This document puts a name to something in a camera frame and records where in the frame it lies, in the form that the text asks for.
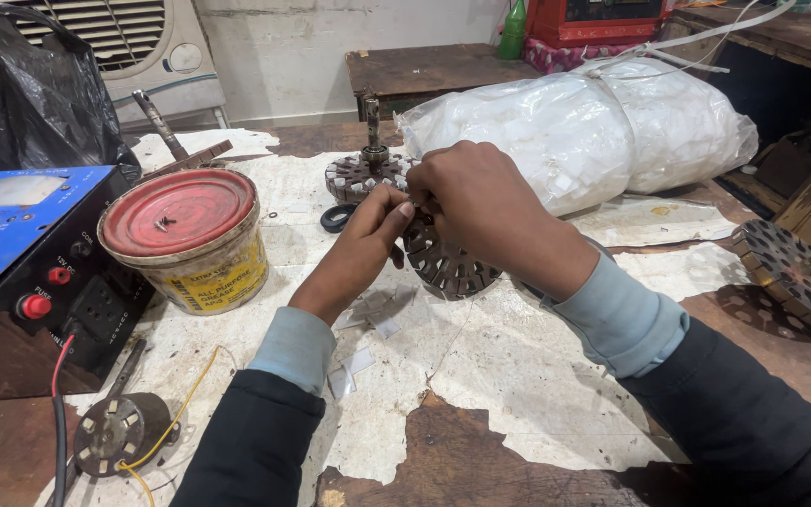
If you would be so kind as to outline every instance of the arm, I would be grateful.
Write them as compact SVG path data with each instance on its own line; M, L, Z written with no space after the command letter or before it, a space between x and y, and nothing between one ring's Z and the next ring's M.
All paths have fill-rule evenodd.
M542 306L670 433L704 489L811 505L811 403L549 216L508 156L463 141L406 178L443 236L551 296Z
M414 214L406 199L379 185L277 309L255 358L218 403L172 507L297 504L301 467L324 415L321 389L336 347L330 325L384 267ZM401 255L394 264L402 268Z

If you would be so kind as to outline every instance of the black wire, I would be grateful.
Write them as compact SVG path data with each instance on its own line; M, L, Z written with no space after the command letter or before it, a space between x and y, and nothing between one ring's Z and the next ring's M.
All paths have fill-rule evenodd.
M65 430L65 403L59 394L52 396L52 409L55 409L55 495L53 507L62 507L65 504L65 482L68 475L68 464L65 462L68 454L68 432Z

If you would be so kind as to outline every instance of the yellow bucket label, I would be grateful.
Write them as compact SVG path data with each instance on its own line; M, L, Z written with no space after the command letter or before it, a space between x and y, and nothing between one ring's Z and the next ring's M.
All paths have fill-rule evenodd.
M212 271L164 279L194 311L213 311L256 290L268 273L265 247L256 236L246 249Z

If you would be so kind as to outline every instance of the black sleeve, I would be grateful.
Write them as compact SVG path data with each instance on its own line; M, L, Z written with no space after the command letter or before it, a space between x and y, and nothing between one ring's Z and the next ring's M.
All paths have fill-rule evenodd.
M694 464L709 492L746 505L811 506L811 403L692 318L669 359L619 381Z
M171 507L297 504L324 400L259 370L234 375Z

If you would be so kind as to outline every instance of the red terminal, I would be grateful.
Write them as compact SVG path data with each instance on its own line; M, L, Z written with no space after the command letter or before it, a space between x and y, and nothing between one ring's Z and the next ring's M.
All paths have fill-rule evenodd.
M52 309L52 303L39 294L30 294L24 298L20 307L24 317L34 319L45 317Z
M70 282L70 271L65 268L52 268L49 270L49 283L52 285L64 285Z

